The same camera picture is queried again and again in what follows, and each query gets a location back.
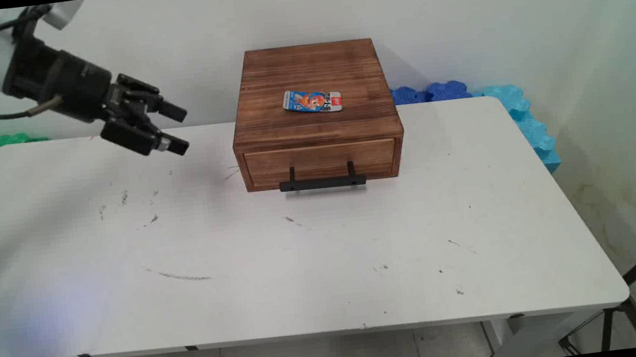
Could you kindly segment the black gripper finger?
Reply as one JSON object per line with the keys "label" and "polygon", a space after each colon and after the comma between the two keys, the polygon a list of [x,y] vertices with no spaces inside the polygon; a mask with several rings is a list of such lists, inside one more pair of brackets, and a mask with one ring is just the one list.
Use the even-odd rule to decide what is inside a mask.
{"label": "black gripper finger", "polygon": [[117,144],[142,156],[153,151],[185,155],[189,141],[162,132],[149,121],[129,122],[122,118],[108,119],[100,133],[101,139]]}
{"label": "black gripper finger", "polygon": [[187,117],[188,111],[185,108],[167,101],[160,94],[160,89],[152,84],[121,73],[116,77],[116,85],[121,88],[122,102],[137,104],[144,113],[154,112],[178,123]]}

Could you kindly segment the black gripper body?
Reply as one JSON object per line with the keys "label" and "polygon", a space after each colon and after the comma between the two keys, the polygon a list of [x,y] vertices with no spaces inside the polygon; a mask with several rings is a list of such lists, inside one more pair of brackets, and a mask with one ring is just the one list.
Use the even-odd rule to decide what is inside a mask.
{"label": "black gripper body", "polygon": [[55,97],[59,114],[83,123],[105,119],[105,96],[111,72],[64,50],[53,49],[33,36],[16,44],[6,73],[4,93],[43,104]]}

